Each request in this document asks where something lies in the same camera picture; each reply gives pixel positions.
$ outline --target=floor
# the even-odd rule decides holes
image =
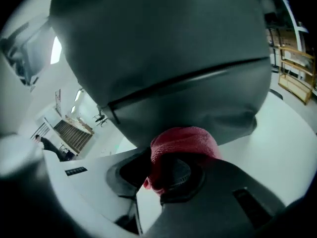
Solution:
[[[109,120],[102,127],[100,125],[94,127],[93,131],[95,134],[76,159],[94,159],[116,154],[125,138]]]
[[[307,105],[304,105],[297,97],[278,85],[278,73],[272,73],[270,88],[280,93],[284,102],[295,110],[317,133],[317,101],[314,98],[311,98]]]

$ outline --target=person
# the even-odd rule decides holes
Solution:
[[[37,142],[42,142],[44,145],[44,150],[48,150],[51,152],[56,153],[57,157],[59,158],[60,161],[65,161],[65,159],[63,158],[61,152],[52,144],[52,142],[50,142],[47,138],[41,137],[39,135],[35,136],[35,140]]]

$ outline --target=dark gray fabric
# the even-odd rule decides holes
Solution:
[[[174,126],[218,144],[255,128],[270,82],[256,0],[52,0],[50,22],[79,83],[137,147]],[[111,104],[187,75],[177,90]]]

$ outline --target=wooden shelf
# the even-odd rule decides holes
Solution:
[[[302,51],[299,51],[299,50],[294,50],[294,49],[290,49],[290,48],[286,48],[286,47],[279,47],[281,50],[286,50],[286,51],[289,51],[289,52],[293,52],[293,53],[298,53],[298,54],[301,54],[302,56],[304,57],[307,57],[309,59],[315,59],[313,56],[305,53],[305,52],[302,52]]]
[[[293,61],[287,60],[287,59],[283,59],[283,60],[281,60],[281,62],[284,63],[284,64],[287,64],[287,65],[289,65],[289,66],[291,66],[291,67],[293,67],[295,69],[303,71],[304,73],[307,73],[310,76],[313,75],[313,73],[310,72],[306,67],[304,67],[304,66],[302,66],[302,65],[300,65],[300,64],[298,64],[296,62],[293,62]]]
[[[287,91],[293,93],[296,97],[303,101],[304,104],[306,104],[311,97],[311,89],[304,85],[297,78],[294,78],[288,74],[280,75],[278,84]]]

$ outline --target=black slot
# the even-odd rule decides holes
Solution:
[[[79,168],[75,168],[75,169],[69,169],[69,170],[65,170],[65,173],[67,174],[67,176],[72,176],[72,175],[76,175],[82,172],[87,171],[86,168],[84,167],[79,167]]]
[[[120,168],[121,177],[139,189],[151,172],[151,150],[147,149],[142,155]]]
[[[124,215],[121,218],[119,218],[115,223],[122,227],[123,229],[134,233],[136,235],[140,235],[139,230],[138,230],[138,225],[137,225],[137,220],[136,217],[133,216],[130,218],[128,215]]]
[[[270,221],[271,216],[246,189],[236,190],[233,192],[233,195],[237,199],[245,214],[250,219],[255,229]]]

